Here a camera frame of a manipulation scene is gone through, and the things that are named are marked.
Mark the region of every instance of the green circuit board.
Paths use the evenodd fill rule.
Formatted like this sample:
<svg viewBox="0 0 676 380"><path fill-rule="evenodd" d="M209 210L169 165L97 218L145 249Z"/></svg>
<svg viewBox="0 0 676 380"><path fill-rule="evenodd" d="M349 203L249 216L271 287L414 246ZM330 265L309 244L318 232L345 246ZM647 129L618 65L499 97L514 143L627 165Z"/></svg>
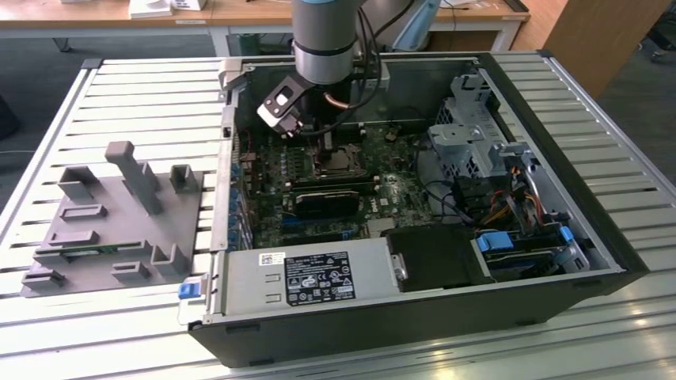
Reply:
<svg viewBox="0 0 676 380"><path fill-rule="evenodd" d="M258 144L255 160L245 163L255 248L370 238L374 231L369 221L374 220L389 219L393 227L435 221L423 186L411 170L419 135L398 136L397 132L389 124L367 127L363 142L342 146L351 157L359 157L351 173L369 174L374 191L359 197L354 215L311 221L301 220L293 213L298 193L286 188L290 181L311 180L318 175L313 142L290 146L269 136Z"/></svg>

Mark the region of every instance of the aluminum slotted table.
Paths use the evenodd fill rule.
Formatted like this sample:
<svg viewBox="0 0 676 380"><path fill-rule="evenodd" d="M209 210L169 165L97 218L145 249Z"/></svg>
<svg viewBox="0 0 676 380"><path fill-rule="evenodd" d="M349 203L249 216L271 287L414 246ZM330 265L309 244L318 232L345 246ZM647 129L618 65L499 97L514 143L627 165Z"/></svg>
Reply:
<svg viewBox="0 0 676 380"><path fill-rule="evenodd" d="M177 285L18 296L63 193L65 166L130 140L155 173L206 171L194 274L210 265L222 103L219 59L110 60L83 69L0 216L0 373L23 378L670 378L676 352L676 190L555 59L495 53L654 271L546 324L271 368L230 370L187 335Z"/></svg>

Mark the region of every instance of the red wire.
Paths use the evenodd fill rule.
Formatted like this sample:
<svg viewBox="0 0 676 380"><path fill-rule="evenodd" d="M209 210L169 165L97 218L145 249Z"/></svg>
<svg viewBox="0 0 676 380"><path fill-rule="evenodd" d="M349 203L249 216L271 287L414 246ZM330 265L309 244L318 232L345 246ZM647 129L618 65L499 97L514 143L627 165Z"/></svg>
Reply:
<svg viewBox="0 0 676 380"><path fill-rule="evenodd" d="M247 131L247 158L250 158L250 153L253 152L253 132L246 129Z"/></svg>
<svg viewBox="0 0 676 380"><path fill-rule="evenodd" d="M497 200L498 200L498 196L506 192L505 190L498 190L497 193L494 194L494 197L491 198L491 213L494 212L494 209L497 208Z"/></svg>

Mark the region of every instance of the power supply label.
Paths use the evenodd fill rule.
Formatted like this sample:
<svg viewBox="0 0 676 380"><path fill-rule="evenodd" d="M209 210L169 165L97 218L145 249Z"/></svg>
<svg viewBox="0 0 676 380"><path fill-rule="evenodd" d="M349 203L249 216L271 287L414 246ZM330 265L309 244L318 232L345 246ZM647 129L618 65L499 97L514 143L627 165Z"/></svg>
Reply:
<svg viewBox="0 0 676 380"><path fill-rule="evenodd" d="M287 303L313 305L355 298L355 283L347 252L287 257Z"/></svg>

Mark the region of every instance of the motherboard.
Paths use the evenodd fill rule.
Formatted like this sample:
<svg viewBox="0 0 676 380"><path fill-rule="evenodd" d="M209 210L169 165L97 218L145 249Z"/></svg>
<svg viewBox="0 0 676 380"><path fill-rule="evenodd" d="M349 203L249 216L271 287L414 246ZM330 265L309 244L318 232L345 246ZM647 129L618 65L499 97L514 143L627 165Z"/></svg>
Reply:
<svg viewBox="0 0 676 380"><path fill-rule="evenodd" d="M311 139L249 138L242 166L255 248L377 238L435 221L414 170L421 134L391 123L361 127L329 153Z"/></svg>

